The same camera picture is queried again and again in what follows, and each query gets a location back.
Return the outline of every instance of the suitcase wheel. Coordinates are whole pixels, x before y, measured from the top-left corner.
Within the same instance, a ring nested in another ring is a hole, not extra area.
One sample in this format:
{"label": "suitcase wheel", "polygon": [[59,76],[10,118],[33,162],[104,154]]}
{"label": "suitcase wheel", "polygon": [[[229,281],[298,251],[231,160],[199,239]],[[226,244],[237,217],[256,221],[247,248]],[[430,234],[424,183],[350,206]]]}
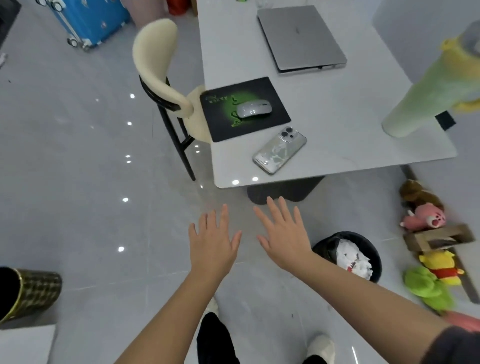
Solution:
{"label": "suitcase wheel", "polygon": [[53,1],[52,2],[52,8],[53,8],[53,10],[55,10],[57,12],[62,12],[63,11],[63,7],[58,1]]}
{"label": "suitcase wheel", "polygon": [[68,38],[67,43],[70,44],[74,48],[78,47],[78,40],[76,40],[75,38]]}

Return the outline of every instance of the blue suitcase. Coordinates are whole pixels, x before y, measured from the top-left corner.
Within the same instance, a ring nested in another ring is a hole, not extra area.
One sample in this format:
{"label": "blue suitcase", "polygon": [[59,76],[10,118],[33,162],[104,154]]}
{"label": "blue suitcase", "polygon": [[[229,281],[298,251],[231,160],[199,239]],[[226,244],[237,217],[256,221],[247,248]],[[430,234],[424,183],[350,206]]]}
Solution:
{"label": "blue suitcase", "polygon": [[69,33],[68,44],[88,50],[124,26],[130,14],[120,0],[35,0],[50,7]]}

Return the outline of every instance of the white computer mouse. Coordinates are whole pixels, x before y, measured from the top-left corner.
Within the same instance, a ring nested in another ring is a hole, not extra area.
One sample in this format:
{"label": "white computer mouse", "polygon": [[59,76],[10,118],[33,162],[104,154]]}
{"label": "white computer mouse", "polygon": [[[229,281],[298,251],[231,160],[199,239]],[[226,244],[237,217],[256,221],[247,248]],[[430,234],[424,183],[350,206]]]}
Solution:
{"label": "white computer mouse", "polygon": [[267,100],[252,100],[237,106],[237,114],[240,119],[249,116],[270,114],[272,105]]}

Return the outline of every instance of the table top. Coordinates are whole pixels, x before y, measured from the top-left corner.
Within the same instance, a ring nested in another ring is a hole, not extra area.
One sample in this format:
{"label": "table top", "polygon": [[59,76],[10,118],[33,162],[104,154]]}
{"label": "table top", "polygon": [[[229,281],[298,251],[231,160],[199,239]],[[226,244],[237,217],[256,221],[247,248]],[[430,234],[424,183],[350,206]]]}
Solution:
{"label": "table top", "polygon": [[[347,57],[343,69],[278,75],[256,19],[257,4],[315,5]],[[198,0],[206,89],[270,77],[307,144],[270,176],[252,161],[285,125],[212,143],[215,185],[228,188],[456,156],[434,118],[405,138],[382,120],[411,86],[354,0]]]}

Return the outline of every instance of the cream chair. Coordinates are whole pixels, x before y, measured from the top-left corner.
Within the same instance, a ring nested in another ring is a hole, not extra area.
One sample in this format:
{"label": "cream chair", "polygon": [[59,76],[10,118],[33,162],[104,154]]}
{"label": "cream chair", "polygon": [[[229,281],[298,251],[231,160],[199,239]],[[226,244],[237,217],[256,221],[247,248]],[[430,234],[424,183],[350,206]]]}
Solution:
{"label": "cream chair", "polygon": [[[195,180],[192,167],[185,155],[185,149],[195,140],[211,143],[200,94],[205,91],[201,85],[186,97],[175,91],[168,83],[167,70],[177,46],[177,26],[170,19],[160,19],[145,26],[133,43],[133,62],[140,75],[140,82],[149,97],[156,102],[168,133],[180,154],[192,181]],[[167,114],[170,110],[180,123],[185,140],[180,142]]]}

